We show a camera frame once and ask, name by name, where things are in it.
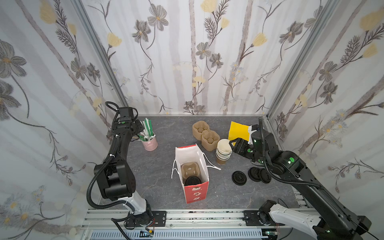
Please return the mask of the red white paper bag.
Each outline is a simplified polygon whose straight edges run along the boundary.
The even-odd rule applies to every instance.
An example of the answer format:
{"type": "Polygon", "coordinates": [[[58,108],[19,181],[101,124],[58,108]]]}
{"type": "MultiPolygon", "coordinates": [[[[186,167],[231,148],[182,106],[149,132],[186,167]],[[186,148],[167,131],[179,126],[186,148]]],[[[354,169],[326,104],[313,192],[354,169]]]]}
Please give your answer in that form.
{"type": "Polygon", "coordinates": [[[198,145],[175,148],[172,171],[179,175],[187,204],[207,197],[210,182],[209,168],[221,170],[208,160],[198,145]]]}

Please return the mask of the black cup lid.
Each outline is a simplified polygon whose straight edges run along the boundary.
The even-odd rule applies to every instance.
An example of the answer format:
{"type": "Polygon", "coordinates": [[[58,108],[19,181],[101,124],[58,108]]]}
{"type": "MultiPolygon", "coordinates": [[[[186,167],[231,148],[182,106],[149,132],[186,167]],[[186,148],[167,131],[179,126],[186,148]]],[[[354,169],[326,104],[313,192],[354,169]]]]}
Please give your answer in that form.
{"type": "Polygon", "coordinates": [[[195,186],[195,185],[200,185],[202,181],[200,180],[199,177],[197,176],[190,176],[185,180],[184,185],[185,186],[195,186]]]}

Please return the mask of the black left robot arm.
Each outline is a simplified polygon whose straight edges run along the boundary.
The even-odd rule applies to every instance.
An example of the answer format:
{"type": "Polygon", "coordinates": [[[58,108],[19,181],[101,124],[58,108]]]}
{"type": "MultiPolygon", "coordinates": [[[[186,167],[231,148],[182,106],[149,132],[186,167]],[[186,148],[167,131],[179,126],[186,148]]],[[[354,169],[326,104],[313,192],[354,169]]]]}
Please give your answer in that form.
{"type": "Polygon", "coordinates": [[[106,106],[115,112],[112,122],[112,143],[106,158],[94,168],[86,192],[87,202],[94,209],[109,209],[123,205],[131,210],[131,219],[135,224],[150,225],[154,221],[150,204],[136,191],[136,178],[128,162],[129,144],[138,137],[145,127],[138,120],[138,111],[132,107],[119,107],[107,101],[106,106]],[[112,202],[100,205],[93,201],[92,190],[97,184],[103,199],[112,202]]]}

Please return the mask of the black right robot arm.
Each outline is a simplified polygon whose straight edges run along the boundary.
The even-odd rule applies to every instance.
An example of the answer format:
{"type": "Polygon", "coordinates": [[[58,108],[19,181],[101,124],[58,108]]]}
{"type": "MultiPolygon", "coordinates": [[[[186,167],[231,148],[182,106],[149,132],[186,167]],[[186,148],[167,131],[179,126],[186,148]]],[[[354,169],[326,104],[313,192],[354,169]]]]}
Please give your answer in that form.
{"type": "Polygon", "coordinates": [[[274,135],[264,129],[263,119],[250,126],[249,133],[248,140],[230,140],[233,153],[262,164],[269,178],[293,186],[317,211],[317,215],[308,215],[266,201],[259,208],[263,224],[283,224],[316,240],[360,240],[369,233],[372,222],[341,204],[298,155],[281,151],[274,135]]]}

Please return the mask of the yellow napkin stack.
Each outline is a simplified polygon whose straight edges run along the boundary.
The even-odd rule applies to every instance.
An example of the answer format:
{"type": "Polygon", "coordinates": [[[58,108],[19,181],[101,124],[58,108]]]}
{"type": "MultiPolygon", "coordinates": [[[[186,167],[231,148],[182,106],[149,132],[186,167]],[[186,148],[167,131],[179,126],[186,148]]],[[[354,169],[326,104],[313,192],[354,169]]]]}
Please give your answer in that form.
{"type": "Polygon", "coordinates": [[[231,122],[228,140],[232,141],[237,138],[241,138],[249,144],[250,143],[249,126],[242,125],[236,122],[231,122]]]}

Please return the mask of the stack of paper cups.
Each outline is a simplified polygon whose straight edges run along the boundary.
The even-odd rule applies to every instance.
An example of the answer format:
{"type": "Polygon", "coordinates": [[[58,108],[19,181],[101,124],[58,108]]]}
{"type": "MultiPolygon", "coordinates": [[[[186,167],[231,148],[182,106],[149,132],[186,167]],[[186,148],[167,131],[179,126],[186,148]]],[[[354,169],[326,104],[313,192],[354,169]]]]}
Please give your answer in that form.
{"type": "Polygon", "coordinates": [[[218,141],[216,149],[216,158],[217,163],[220,165],[225,165],[232,154],[232,148],[230,141],[228,139],[221,139],[218,141]]]}

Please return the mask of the pink straw holder cup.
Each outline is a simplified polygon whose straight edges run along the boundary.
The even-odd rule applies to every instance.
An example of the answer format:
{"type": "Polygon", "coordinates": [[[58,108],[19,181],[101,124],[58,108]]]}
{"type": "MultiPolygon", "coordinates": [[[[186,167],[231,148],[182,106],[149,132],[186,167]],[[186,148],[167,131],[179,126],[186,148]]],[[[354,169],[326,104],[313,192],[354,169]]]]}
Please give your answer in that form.
{"type": "Polygon", "coordinates": [[[150,137],[148,141],[142,141],[142,144],[146,151],[154,151],[158,147],[156,136],[150,137]]]}

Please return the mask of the stack of black lids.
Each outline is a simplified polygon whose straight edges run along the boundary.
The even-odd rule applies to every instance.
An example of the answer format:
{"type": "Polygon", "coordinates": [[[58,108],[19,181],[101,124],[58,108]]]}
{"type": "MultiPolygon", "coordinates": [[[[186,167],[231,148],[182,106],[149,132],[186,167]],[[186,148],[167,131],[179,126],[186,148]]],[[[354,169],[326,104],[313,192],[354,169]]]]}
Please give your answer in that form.
{"type": "Polygon", "coordinates": [[[248,170],[249,178],[254,182],[263,182],[264,184],[269,184],[272,180],[272,177],[268,174],[266,169],[261,169],[257,167],[252,167],[248,170]]]}

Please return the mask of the single black lid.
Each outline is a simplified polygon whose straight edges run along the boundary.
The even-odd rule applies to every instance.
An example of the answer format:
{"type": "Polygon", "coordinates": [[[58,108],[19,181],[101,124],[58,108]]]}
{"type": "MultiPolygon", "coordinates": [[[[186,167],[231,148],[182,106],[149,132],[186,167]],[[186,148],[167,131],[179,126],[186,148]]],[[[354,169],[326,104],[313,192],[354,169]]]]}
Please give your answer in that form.
{"type": "Polygon", "coordinates": [[[247,176],[241,171],[235,171],[232,173],[232,181],[237,186],[244,186],[247,182],[247,176]]]}

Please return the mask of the brown pulp cup carrier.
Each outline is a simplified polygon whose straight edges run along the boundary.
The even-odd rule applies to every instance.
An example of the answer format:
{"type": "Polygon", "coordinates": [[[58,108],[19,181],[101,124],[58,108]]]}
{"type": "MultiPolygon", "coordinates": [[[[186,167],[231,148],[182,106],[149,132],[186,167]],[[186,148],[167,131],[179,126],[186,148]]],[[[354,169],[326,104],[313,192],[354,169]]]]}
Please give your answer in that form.
{"type": "Polygon", "coordinates": [[[221,138],[218,133],[210,129],[210,126],[205,121],[194,123],[192,133],[198,141],[201,141],[203,148],[208,152],[217,149],[218,142],[221,138]]]}

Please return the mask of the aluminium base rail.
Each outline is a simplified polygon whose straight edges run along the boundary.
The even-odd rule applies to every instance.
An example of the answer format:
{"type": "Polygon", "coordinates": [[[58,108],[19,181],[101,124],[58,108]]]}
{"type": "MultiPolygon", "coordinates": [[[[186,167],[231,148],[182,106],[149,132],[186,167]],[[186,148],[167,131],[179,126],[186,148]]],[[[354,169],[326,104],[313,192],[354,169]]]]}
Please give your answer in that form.
{"type": "Polygon", "coordinates": [[[160,210],[155,223],[118,230],[112,217],[123,218],[128,211],[89,210],[83,222],[83,240],[278,240],[297,232],[316,238],[314,226],[319,214],[311,208],[277,207],[271,224],[262,225],[258,210],[160,210]]]}

